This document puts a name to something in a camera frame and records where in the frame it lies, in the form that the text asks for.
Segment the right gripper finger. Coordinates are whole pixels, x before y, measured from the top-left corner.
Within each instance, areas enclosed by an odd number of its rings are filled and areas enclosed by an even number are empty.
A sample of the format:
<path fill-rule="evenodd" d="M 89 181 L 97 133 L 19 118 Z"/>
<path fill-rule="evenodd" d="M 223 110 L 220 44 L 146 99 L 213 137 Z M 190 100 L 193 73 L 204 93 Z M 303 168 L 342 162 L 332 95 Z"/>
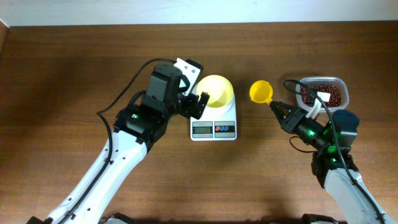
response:
<path fill-rule="evenodd" d="M 291 112 L 294 113 L 298 110 L 297 106 L 289 105 L 281 101 L 272 101 L 270 103 L 270 107 L 274 114 L 277 116 L 288 116 Z"/>
<path fill-rule="evenodd" d="M 287 125 L 288 106 L 287 104 L 270 104 L 272 112 L 275 114 L 280 126 L 285 128 Z"/>

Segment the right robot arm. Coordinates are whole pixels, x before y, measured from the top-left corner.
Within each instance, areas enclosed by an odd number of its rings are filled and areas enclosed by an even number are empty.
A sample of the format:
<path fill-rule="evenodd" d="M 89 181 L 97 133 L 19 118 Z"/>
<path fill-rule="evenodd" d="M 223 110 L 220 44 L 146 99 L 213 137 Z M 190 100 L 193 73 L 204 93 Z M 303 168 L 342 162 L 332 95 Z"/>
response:
<path fill-rule="evenodd" d="M 359 169 L 354 164 L 351 150 L 352 138 L 341 134 L 348 130 L 356 134 L 359 119 L 353 113 L 338 110 L 342 120 L 326 110 L 329 122 L 321 125 L 297 106 L 272 101 L 281 128 L 305 144 L 315 148 L 312 157 L 312 173 L 323 189 L 333 198 L 348 223 L 395 223 L 376 202 L 366 188 Z"/>

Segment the yellow measuring scoop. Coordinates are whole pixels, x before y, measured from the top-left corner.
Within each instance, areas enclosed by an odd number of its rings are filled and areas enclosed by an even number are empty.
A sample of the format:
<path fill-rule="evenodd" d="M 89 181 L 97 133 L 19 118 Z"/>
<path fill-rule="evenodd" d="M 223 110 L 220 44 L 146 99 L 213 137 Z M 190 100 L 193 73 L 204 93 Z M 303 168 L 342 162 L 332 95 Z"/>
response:
<path fill-rule="evenodd" d="M 251 101 L 255 103 L 266 103 L 270 105 L 272 102 L 273 88 L 269 82 L 258 80 L 251 85 L 249 96 Z"/>

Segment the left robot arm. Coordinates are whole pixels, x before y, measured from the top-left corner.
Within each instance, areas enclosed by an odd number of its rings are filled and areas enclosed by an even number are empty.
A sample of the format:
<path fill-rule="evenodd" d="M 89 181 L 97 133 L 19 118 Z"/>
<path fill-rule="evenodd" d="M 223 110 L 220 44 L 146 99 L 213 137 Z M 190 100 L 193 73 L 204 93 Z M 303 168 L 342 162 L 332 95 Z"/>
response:
<path fill-rule="evenodd" d="M 108 140 L 70 195 L 48 217 L 29 223 L 99 223 L 124 179 L 166 133 L 176 115 L 201 118 L 209 100 L 192 88 L 203 71 L 193 60 L 156 59 L 146 90 L 135 93 L 116 116 L 105 123 Z"/>

